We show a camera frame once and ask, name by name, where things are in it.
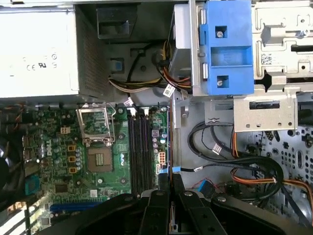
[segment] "black fan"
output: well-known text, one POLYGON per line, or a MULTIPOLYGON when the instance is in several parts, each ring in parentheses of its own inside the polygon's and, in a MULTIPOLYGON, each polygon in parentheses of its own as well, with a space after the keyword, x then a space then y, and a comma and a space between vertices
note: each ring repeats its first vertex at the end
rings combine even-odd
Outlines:
POLYGON ((24 170, 16 141, 0 137, 0 211, 22 195, 24 170))

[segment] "ram slot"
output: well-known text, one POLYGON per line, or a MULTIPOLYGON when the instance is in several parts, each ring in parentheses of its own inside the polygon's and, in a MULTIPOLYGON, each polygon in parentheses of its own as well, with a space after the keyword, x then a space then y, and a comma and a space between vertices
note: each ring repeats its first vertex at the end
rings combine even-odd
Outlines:
POLYGON ((137 128, 136 120, 132 116, 128 116, 128 133, 129 133, 129 155, 130 155, 130 171, 131 171, 131 187, 132 193, 139 194, 139 180, 137 168, 137 128))
POLYGON ((140 117, 140 150, 142 162, 142 185, 143 190, 152 189, 152 147, 151 129, 149 120, 145 116, 140 117))

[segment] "green circuit board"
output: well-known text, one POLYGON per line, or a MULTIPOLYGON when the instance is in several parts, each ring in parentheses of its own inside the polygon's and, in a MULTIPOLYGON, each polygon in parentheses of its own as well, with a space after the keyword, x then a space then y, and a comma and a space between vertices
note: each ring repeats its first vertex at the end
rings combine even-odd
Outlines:
MULTIPOLYGON (((131 192, 129 129, 126 108, 118 109, 114 115, 116 141, 111 147, 104 144, 83 144, 76 111, 33 111, 29 115, 33 124, 24 136, 24 158, 40 165, 41 190, 38 197, 43 200, 32 219, 32 233, 51 226, 51 205, 76 202, 103 202, 122 193, 131 192)), ((152 154, 152 170, 157 174, 166 163, 159 162, 159 154, 167 156, 168 112, 154 108, 149 112, 152 130, 151 143, 157 145, 152 154)), ((83 115, 85 133, 108 132, 102 112, 83 115)))
MULTIPOLYGON (((101 114, 83 116, 89 134, 107 131, 101 126, 101 114)), ((83 144, 75 110, 39 111, 33 115, 36 125, 24 137, 24 152, 40 161, 41 190, 54 203, 105 201, 130 192, 126 112, 114 116, 115 133, 120 138, 112 147, 93 144, 89 148, 83 144), (91 155, 103 156, 106 162, 91 167, 91 155)))

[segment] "screw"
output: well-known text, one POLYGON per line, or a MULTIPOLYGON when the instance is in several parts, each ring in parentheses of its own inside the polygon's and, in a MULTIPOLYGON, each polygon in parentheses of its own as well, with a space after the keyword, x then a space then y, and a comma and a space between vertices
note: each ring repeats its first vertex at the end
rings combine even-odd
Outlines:
POLYGON ((127 198, 125 198, 124 200, 126 201, 126 202, 129 202, 129 201, 132 201, 132 197, 127 197, 127 198))
POLYGON ((309 35, 310 31, 308 29, 304 29, 300 31, 300 36, 307 37, 309 35))
POLYGON ((224 37, 224 33, 222 31, 217 31, 216 32, 216 37, 223 38, 224 37))
POLYGON ((161 191, 156 192, 156 195, 157 195, 157 196, 163 196, 163 195, 164 195, 164 192, 161 192, 161 191))
POLYGON ((224 198, 224 197, 218 197, 217 200, 218 200, 219 202, 225 202, 225 201, 226 201, 226 198, 224 198))
POLYGON ((191 197, 193 194, 192 194, 192 192, 187 191, 187 192, 184 193, 184 195, 187 196, 187 197, 191 197))

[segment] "capacitor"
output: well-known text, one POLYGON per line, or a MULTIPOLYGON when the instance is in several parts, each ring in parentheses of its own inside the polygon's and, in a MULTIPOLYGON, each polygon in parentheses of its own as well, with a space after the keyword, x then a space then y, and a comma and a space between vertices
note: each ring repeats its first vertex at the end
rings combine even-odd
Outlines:
POLYGON ((56 160, 54 160, 54 164, 59 164, 61 161, 60 161, 60 158, 57 158, 56 160))
POLYGON ((54 139, 53 139, 53 142, 54 142, 54 143, 58 143, 59 141, 60 141, 60 138, 54 138, 54 139))
POLYGON ((56 147, 56 148, 53 149, 53 152, 55 152, 55 153, 58 153, 58 152, 60 152, 60 151, 61 151, 61 148, 60 148, 60 147, 56 147))

